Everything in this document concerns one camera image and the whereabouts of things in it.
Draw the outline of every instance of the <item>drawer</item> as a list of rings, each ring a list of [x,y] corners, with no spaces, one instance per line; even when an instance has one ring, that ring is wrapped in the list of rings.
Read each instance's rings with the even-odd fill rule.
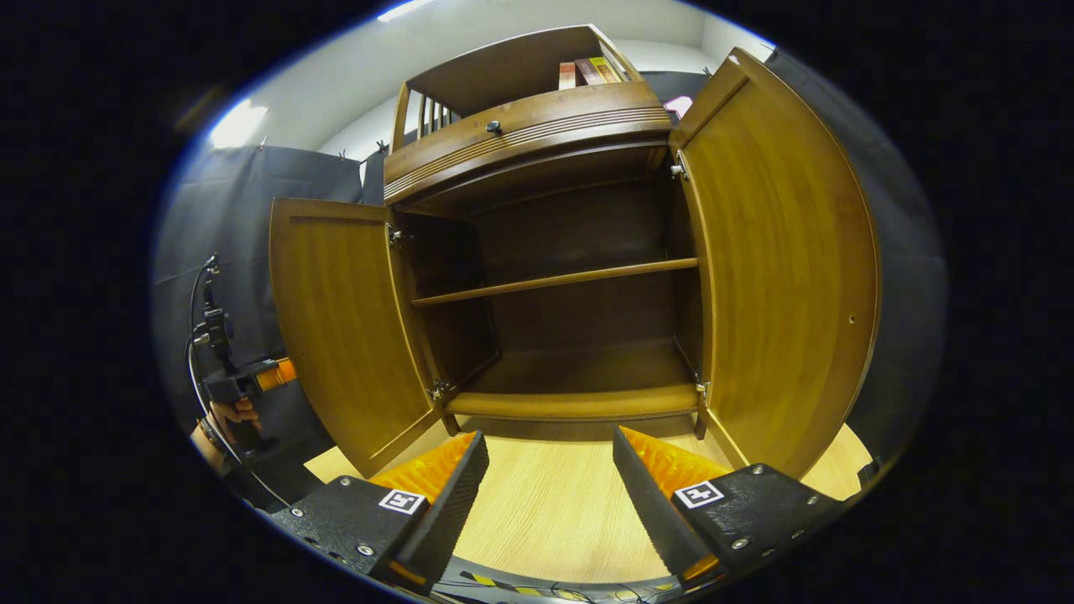
[[[500,133],[485,127],[496,120]],[[555,149],[630,135],[666,135],[671,120],[644,82],[546,92],[474,114],[384,160],[384,204],[475,170]]]

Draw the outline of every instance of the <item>open cabinet door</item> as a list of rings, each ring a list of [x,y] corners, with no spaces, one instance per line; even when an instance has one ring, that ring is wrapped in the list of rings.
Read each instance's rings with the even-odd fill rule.
[[[440,415],[407,337],[388,217],[382,207],[277,199],[268,234],[276,312],[299,380],[366,478]]]
[[[801,477],[872,356],[881,281],[869,207],[827,127],[741,48],[669,144],[701,277],[701,419],[737,468]]]

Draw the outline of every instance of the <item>book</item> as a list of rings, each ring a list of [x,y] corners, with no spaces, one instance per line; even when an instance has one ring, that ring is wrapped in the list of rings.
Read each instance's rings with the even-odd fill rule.
[[[575,61],[578,66],[578,71],[582,73],[582,77],[585,78],[586,84],[604,84],[605,80],[597,71],[597,68],[590,62],[590,59],[578,59]]]
[[[560,89],[566,90],[578,85],[578,68],[574,62],[560,63]]]
[[[619,76],[619,73],[616,73],[615,70],[611,68],[610,64],[608,64],[608,59],[604,57],[593,57],[592,59],[590,59],[590,62],[593,63],[593,67],[597,68],[597,72],[599,72],[600,75],[604,76],[605,82],[611,84],[614,82],[623,81],[623,78]]]

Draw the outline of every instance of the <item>light wood floor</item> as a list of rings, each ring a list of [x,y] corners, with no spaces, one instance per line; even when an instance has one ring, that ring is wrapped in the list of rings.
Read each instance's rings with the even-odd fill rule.
[[[455,546],[455,556],[532,577],[580,583],[625,583],[668,575],[638,519],[611,455],[622,423],[730,466],[707,435],[694,437],[692,416],[625,422],[507,421],[459,416],[464,432],[480,429],[489,470]],[[437,422],[384,471],[448,438]],[[869,463],[865,446],[843,426],[802,483],[834,499],[859,490],[857,471]],[[306,463],[329,483],[361,474],[330,449]]]

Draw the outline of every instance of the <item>hand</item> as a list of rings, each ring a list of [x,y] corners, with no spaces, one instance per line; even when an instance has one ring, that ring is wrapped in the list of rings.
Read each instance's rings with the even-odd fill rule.
[[[240,421],[249,421],[253,423],[253,428],[257,429],[258,434],[261,433],[261,421],[259,421],[258,412],[253,408],[253,403],[248,399],[243,399],[235,403],[235,407],[232,408],[230,405],[218,405],[215,402],[209,402],[213,407],[213,414],[220,418],[219,423],[220,430],[223,432],[224,438],[229,443],[235,444],[235,435],[231,433],[231,428],[228,426],[224,419],[229,419],[238,423]]]

